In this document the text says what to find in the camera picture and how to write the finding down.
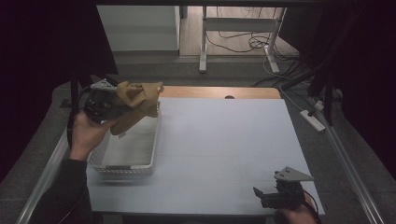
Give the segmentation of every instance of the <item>wooden edge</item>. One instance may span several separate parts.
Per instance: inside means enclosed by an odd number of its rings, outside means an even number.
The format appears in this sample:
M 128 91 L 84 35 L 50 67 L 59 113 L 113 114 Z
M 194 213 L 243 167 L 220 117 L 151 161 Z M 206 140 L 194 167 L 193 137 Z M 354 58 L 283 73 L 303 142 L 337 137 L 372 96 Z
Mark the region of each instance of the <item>wooden edge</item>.
M 275 88 L 254 87 L 189 87 L 165 86 L 161 97 L 218 98 L 233 96 L 235 99 L 281 99 Z

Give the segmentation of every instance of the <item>sleeve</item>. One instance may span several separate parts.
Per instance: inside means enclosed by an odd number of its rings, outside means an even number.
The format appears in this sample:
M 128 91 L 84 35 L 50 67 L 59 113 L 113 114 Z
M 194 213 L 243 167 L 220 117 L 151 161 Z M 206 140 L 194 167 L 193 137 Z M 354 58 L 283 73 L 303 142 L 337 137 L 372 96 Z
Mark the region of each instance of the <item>sleeve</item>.
M 41 196 L 30 223 L 92 223 L 87 162 L 63 160 L 51 187 Z

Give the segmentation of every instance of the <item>white tabletop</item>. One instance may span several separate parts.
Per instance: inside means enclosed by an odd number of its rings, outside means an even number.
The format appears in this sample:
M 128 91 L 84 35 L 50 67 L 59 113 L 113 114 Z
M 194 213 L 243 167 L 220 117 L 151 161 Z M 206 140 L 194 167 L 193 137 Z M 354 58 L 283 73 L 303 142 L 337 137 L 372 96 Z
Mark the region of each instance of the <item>white tabletop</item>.
M 87 170 L 92 210 L 192 215 L 272 215 L 253 187 L 276 193 L 274 171 L 310 175 L 284 100 L 160 98 L 154 174 Z M 313 182 L 302 182 L 324 214 Z

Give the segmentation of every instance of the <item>metal stand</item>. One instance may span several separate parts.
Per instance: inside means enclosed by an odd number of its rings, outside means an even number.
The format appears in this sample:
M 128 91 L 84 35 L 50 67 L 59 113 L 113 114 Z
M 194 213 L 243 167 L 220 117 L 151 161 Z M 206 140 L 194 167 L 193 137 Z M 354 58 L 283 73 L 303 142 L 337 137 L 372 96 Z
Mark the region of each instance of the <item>metal stand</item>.
M 206 16 L 206 7 L 203 7 L 202 43 L 199 61 L 200 73 L 206 72 L 206 31 L 271 33 L 269 45 L 265 47 L 265 53 L 268 62 L 270 62 L 272 72 L 279 73 L 279 68 L 274 59 L 273 49 L 284 14 L 285 8 L 282 7 L 275 19 L 208 18 Z

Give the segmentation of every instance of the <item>power strip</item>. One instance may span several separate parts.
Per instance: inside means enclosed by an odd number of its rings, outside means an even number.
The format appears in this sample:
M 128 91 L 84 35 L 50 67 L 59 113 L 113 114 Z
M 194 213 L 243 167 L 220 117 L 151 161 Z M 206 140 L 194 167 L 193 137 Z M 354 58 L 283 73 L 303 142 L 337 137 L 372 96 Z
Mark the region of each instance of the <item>power strip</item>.
M 314 116 L 309 117 L 307 110 L 300 112 L 300 115 L 303 116 L 303 118 L 308 121 L 308 123 L 310 123 L 312 127 L 314 127 L 318 132 L 322 132 L 326 129 L 323 124 L 321 124 Z

